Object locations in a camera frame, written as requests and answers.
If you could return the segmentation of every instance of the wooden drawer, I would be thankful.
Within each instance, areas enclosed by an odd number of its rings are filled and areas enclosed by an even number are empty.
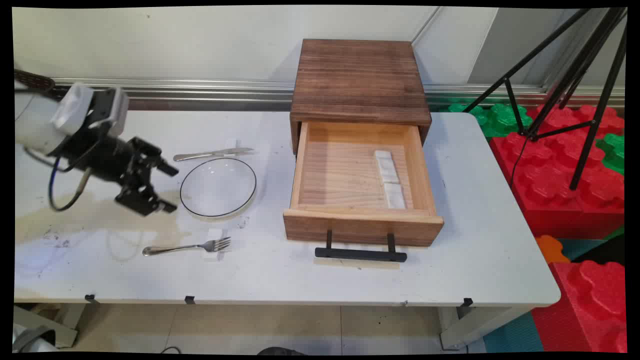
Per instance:
[[[375,150],[392,153],[406,209],[389,209]],[[444,221],[437,216],[417,126],[302,122],[291,208],[290,240],[429,246]]]

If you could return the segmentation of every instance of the butter knife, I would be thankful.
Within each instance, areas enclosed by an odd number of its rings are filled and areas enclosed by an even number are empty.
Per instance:
[[[238,152],[246,152],[253,151],[253,149],[249,147],[232,147],[231,149],[224,149],[218,151],[211,152],[198,152],[196,154],[179,154],[173,157],[174,161],[182,161],[182,160],[190,160],[190,159],[198,159],[198,158],[206,158],[208,156],[221,156],[226,154],[237,154]]]

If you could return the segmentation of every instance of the fork handle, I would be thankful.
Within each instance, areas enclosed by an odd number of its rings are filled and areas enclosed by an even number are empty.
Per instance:
[[[164,246],[148,246],[142,250],[142,254],[144,256],[150,255],[158,255],[164,252],[180,250],[180,249],[188,249],[190,247],[198,247],[198,245],[185,245],[185,246],[173,246],[173,247],[164,247]]]

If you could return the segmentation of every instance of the clear plate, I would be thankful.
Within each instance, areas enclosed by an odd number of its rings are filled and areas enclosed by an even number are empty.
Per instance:
[[[180,186],[180,201],[203,217],[221,217],[242,208],[255,193],[256,177],[245,162],[218,158],[195,167]]]

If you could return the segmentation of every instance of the fork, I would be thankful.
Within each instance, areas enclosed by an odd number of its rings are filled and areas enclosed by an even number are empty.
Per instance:
[[[175,246],[175,247],[148,246],[142,250],[142,254],[144,256],[158,255],[164,252],[180,250],[180,249],[189,249],[191,247],[201,247],[205,249],[206,252],[216,252],[224,249],[225,247],[228,247],[229,244],[231,243],[231,240],[229,239],[231,239],[231,237],[227,236],[226,238],[222,238],[219,240],[209,240],[204,244],[200,244],[200,245],[185,245],[185,246]]]

